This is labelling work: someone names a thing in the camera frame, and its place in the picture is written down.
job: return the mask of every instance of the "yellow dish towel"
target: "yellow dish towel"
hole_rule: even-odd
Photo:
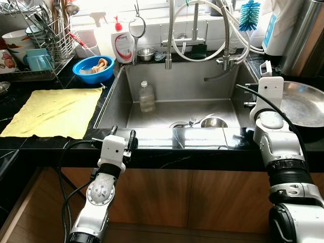
[[[101,88],[36,90],[0,137],[82,139],[101,93]]]

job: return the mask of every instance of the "black cable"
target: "black cable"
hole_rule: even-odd
[[[64,201],[63,205],[62,205],[62,218],[65,218],[65,207],[68,205],[68,202],[70,200],[70,198],[75,195],[78,191],[80,191],[81,189],[85,188],[86,186],[88,186],[91,182],[93,182],[93,180],[88,181],[86,184],[82,185],[81,187],[79,187],[78,189],[74,190]],[[67,240],[67,232],[64,232],[64,243],[66,243]]]
[[[264,100],[266,103],[268,103],[268,105],[270,105],[277,113],[279,113],[279,115],[282,116],[282,118],[288,123],[289,127],[291,128],[291,130],[296,134],[299,143],[300,143],[300,147],[302,149],[304,158],[305,158],[305,162],[307,163],[308,159],[307,159],[307,154],[306,154],[306,147],[305,144],[303,142],[302,136],[300,135],[299,131],[297,130],[297,128],[295,127],[295,125],[289,120],[288,117],[286,117],[286,115],[278,108],[276,107],[270,100],[268,100],[267,98],[263,97],[262,95],[260,95],[258,92],[255,92],[254,90],[251,90],[247,87],[244,87],[242,85],[235,85],[237,88],[246,90],[256,96],[258,96],[260,99]]]
[[[67,146],[67,148],[64,149],[64,152],[62,153],[62,156],[60,157],[59,161],[58,161],[58,176],[59,176],[59,182],[60,182],[60,186],[61,186],[61,190],[62,190],[62,194],[63,194],[63,198],[64,200],[67,199],[67,196],[66,196],[66,192],[65,192],[65,187],[64,187],[64,182],[63,182],[63,177],[62,177],[62,171],[61,171],[61,168],[62,168],[62,161],[64,159],[64,156],[66,154],[66,152],[71,149],[72,147],[74,146],[77,146],[79,144],[84,144],[84,143],[91,143],[90,140],[82,140],[82,141],[78,141],[78,142],[75,142],[75,143],[72,143],[70,145]],[[70,209],[70,205],[67,203],[67,214],[68,214],[68,229],[70,230],[72,228],[72,219],[71,219],[71,209]],[[63,224],[63,232],[64,232],[64,235],[67,234],[67,226],[66,226],[66,222],[65,222],[65,213],[64,215],[62,216],[62,224]]]

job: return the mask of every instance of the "wooden cabinet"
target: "wooden cabinet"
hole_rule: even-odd
[[[27,196],[21,199],[21,205],[13,210],[0,232],[0,243],[58,243],[63,242],[61,207],[63,196],[57,173],[45,168]],[[67,193],[72,188],[65,183]],[[71,198],[70,206],[74,222],[84,206],[84,199],[76,194]]]
[[[80,186],[92,169],[64,168]],[[324,195],[324,174],[313,173]],[[266,172],[127,169],[119,178],[111,222],[267,233]]]
[[[77,187],[91,169],[64,168]],[[192,171],[127,169],[118,180],[111,222],[187,227]]]
[[[312,178],[324,195],[324,174]],[[194,171],[188,227],[234,232],[268,232],[266,172]]]

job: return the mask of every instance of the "faucet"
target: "faucet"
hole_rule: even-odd
[[[225,49],[224,54],[221,59],[217,60],[218,64],[223,65],[223,70],[231,70],[234,65],[234,60],[230,58],[229,55],[229,22],[228,17],[226,14],[225,5],[222,2],[222,0],[216,0],[218,5],[220,6],[220,9],[222,11],[222,15],[224,18],[224,24],[225,24]],[[198,44],[205,44],[206,38],[198,38],[198,7],[199,3],[196,3],[194,6],[194,17],[193,17],[193,28],[192,28],[192,37],[191,38],[181,38],[181,39],[175,39],[176,45],[182,45],[184,42],[186,42],[187,46],[194,46]],[[167,57],[166,57],[166,69],[172,68],[172,58],[171,58],[171,41],[173,38],[173,30],[174,30],[174,0],[170,0],[170,24],[169,24],[169,34],[168,39],[161,42],[162,46],[167,46]]]

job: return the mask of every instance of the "kitchen sink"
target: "kitchen sink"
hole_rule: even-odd
[[[155,111],[142,113],[139,104],[141,82],[148,81],[155,94]],[[243,63],[223,71],[215,60],[178,62],[166,70],[164,63],[125,65],[119,71],[95,128],[169,128],[176,122],[214,114],[228,127],[252,127],[245,101],[251,95],[235,84],[255,83]]]

